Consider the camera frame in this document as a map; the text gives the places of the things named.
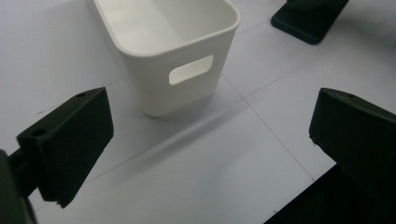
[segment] white surface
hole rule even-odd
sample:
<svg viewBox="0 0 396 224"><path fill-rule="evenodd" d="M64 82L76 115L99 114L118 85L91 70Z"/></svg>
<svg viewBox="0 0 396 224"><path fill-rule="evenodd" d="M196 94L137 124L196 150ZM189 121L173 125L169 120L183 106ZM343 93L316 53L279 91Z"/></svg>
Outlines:
<svg viewBox="0 0 396 224"><path fill-rule="evenodd" d="M241 20L228 0L88 1L148 115L213 93Z"/></svg>
<svg viewBox="0 0 396 224"><path fill-rule="evenodd" d="M320 87L396 113L395 1L350 1L319 46L269 25L284 2L233 0L242 23L215 93L153 119L85 1L0 1L0 148L100 86L115 125L66 209L30 197L40 223L263 223L333 165L308 138Z"/></svg>

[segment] oval handle hole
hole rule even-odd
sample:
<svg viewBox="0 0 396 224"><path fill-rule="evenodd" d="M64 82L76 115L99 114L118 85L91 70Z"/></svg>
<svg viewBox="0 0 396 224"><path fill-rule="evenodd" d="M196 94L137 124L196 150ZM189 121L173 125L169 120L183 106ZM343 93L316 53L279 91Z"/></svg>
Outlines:
<svg viewBox="0 0 396 224"><path fill-rule="evenodd" d="M175 68L169 74L169 84L176 85L209 71L212 67L213 58L213 55L209 55L195 62L187 63Z"/></svg>

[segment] white plastic bin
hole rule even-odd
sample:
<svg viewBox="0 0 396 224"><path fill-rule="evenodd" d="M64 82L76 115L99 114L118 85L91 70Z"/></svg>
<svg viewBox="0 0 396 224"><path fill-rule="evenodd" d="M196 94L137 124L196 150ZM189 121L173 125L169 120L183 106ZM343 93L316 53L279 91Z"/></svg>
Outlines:
<svg viewBox="0 0 396 224"><path fill-rule="evenodd" d="M240 22L228 0L90 1L147 114L214 91Z"/></svg>

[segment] black object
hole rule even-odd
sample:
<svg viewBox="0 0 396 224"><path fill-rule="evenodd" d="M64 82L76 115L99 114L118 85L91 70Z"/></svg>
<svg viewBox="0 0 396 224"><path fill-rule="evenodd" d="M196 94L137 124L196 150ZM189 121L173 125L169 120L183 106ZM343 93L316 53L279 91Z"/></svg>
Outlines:
<svg viewBox="0 0 396 224"><path fill-rule="evenodd" d="M271 19L276 28L316 45L322 41L347 0L289 0Z"/></svg>
<svg viewBox="0 0 396 224"><path fill-rule="evenodd" d="M7 160L4 152L0 154L0 210L11 206L23 217L26 197L37 187L45 201L66 207L113 133L105 88L85 91L60 105L17 136L21 148Z"/></svg>
<svg viewBox="0 0 396 224"><path fill-rule="evenodd" d="M396 115L323 88L309 133L337 165L266 224L395 223Z"/></svg>

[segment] white tabletop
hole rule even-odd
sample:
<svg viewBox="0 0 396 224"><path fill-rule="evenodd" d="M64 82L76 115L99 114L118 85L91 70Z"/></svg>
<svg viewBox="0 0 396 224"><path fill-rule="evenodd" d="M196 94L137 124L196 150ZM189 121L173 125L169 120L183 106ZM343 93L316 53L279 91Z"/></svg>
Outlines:
<svg viewBox="0 0 396 224"><path fill-rule="evenodd" d="M263 223L334 162L308 137L321 87L396 113L396 2L349 2L310 46L242 14L214 94L159 119L138 107L88 5L0 2L0 148L57 105L105 86L115 136L65 209L30 196L45 223Z"/></svg>

